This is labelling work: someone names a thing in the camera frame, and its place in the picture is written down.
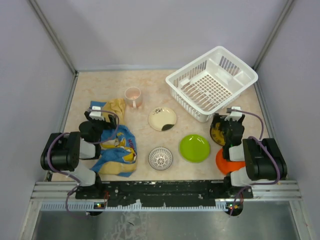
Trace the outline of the blue and yellow cloth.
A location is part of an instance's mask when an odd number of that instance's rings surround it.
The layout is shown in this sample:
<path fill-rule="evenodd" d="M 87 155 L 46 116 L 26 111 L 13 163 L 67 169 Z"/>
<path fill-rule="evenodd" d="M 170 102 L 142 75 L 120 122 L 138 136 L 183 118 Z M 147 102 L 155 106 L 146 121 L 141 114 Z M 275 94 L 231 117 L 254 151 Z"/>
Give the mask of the blue and yellow cloth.
<path fill-rule="evenodd" d="M 91 168 L 100 175 L 117 175 L 130 177 L 137 169 L 137 143 L 135 136 L 125 124 L 126 103 L 123 98 L 114 98 L 107 102 L 91 101 L 90 108 L 103 110 L 101 115 L 107 123 L 111 120 L 109 116 L 117 115 L 118 129 L 104 129 L 101 134 L 100 144 L 102 150 L 100 158 Z"/>

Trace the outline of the pink ceramic mug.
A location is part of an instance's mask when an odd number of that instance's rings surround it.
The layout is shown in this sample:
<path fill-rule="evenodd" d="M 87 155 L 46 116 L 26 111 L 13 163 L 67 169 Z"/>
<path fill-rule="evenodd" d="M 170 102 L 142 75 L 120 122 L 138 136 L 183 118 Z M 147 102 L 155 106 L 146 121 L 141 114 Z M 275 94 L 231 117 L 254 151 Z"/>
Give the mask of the pink ceramic mug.
<path fill-rule="evenodd" d="M 138 87 L 129 87 L 125 91 L 124 96 L 127 106 L 136 109 L 142 105 L 143 96 L 141 90 Z"/>

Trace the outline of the white plastic dish rack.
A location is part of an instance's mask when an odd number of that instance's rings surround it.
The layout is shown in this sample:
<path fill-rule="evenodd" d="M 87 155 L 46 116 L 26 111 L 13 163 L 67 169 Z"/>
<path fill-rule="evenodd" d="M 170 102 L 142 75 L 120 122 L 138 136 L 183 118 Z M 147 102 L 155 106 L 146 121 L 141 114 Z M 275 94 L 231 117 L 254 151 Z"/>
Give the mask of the white plastic dish rack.
<path fill-rule="evenodd" d="M 171 96 L 201 123 L 257 80 L 258 74 L 223 46 L 216 46 L 165 79 Z"/>

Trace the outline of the white patterned small bowl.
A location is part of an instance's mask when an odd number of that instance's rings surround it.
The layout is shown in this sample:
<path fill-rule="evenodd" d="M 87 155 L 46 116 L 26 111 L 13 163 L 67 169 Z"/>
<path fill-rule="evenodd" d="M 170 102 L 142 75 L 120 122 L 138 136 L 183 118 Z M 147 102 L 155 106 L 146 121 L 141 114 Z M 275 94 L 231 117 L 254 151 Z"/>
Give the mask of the white patterned small bowl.
<path fill-rule="evenodd" d="M 153 169 L 164 171 L 172 165 L 173 155 L 165 147 L 156 147 L 149 153 L 148 163 Z"/>

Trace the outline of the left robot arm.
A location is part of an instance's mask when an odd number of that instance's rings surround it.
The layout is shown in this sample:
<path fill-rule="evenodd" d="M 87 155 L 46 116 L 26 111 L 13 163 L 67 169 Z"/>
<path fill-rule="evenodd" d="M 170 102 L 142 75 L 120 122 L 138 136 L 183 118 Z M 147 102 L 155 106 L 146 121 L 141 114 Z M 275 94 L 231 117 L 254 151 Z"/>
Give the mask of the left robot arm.
<path fill-rule="evenodd" d="M 52 133 L 40 157 L 43 170 L 65 175 L 76 181 L 72 193 L 77 199 L 97 199 L 103 195 L 104 184 L 97 170 L 84 166 L 80 160 L 97 160 L 102 151 L 101 136 L 112 130 L 111 139 L 119 128 L 120 119 L 114 112 L 89 108 L 84 113 L 86 121 L 73 132 Z"/>

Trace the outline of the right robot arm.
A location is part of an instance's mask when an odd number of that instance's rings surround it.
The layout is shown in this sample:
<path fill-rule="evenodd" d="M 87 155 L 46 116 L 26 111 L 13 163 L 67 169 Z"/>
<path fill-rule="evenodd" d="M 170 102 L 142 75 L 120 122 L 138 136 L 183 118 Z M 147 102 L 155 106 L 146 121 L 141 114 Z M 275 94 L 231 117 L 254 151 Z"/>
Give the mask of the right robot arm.
<path fill-rule="evenodd" d="M 229 115 L 215 113 L 210 125 L 211 139 L 221 146 L 215 157 L 224 174 L 223 192 L 235 198 L 241 187 L 274 185 L 288 174 L 285 159 L 274 138 L 244 138 L 246 112 L 231 109 Z"/>

